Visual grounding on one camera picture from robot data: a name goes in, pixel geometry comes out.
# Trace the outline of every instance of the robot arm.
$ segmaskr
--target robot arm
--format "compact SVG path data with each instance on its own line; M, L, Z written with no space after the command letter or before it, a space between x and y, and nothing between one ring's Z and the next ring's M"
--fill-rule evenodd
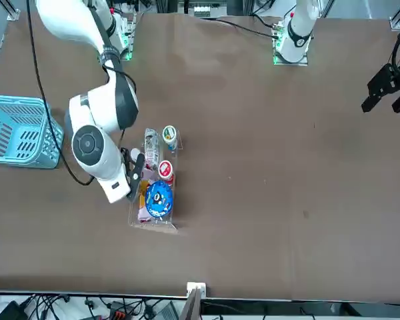
M139 183L131 179L132 188L129 185L126 161L108 136L132 126L138 114L135 90L120 64L124 48L116 32L119 27L105 0L90 0L89 6L81 0L60 0L58 6L53 2L36 2L46 28L59 38L94 46L109 77L106 84L71 98L65 126L72 136L71 148L78 164L97 178L113 203Z
M283 22L285 33L277 48L284 60L290 63L302 60L318 17L318 0L297 0L293 17L287 16Z
M384 65L367 84L369 96L361 105L363 112L370 112L385 95L400 91L400 66L396 63L399 47L400 33L391 54L391 63ZM400 112L400 97L393 102L392 106L394 112Z

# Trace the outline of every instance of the tabletop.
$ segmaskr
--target tabletop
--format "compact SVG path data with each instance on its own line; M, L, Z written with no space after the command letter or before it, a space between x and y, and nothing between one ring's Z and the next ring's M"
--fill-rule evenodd
M93 48L38 17L34 31L63 124L69 98L106 76ZM266 37L145 14L125 63L139 116L122 145L146 127L180 130L178 234L130 227L125 201L76 184L62 162L0 166L0 289L184 295L198 281L212 297L400 303L400 114L395 97L360 107L395 39L387 21L320 19L309 65L274 66ZM39 97L24 14L7 28L0 95ZM68 137L64 154L87 179Z

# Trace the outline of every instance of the white bracket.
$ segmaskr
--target white bracket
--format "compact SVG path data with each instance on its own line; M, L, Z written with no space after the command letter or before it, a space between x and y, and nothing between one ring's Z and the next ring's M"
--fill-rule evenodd
M17 21L19 20L19 14L21 13L21 10L16 9L15 13L13 15L8 15L7 20L8 21Z
M200 290L200 298L205 299L206 298L206 283L204 282L187 282L187 297L189 294L192 292L192 290Z

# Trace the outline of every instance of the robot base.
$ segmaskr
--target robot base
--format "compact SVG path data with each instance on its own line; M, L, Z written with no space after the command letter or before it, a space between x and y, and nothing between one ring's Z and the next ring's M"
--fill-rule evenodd
M277 24L277 27L275 29L273 29L273 35L276 35L279 37L279 40L273 39L273 64L274 65L303 65L303 66L308 65L307 54L305 54L304 57L300 61L298 61L296 63L291 63L291 62L287 62L286 60L284 60L282 58L282 56L280 56L280 54L277 52L277 48L281 44L281 38L283 37L284 32L285 32L285 30L284 30L283 22L279 21L279 23Z

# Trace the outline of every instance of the can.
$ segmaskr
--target can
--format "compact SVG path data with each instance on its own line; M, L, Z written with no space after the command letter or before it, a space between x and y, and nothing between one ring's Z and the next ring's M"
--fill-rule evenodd
M175 150L178 146L178 133L174 126L167 125L163 129L163 140L169 146L170 150Z
M163 160L159 164L159 176L166 182L170 187L173 185L175 174L173 173L173 167L170 161Z

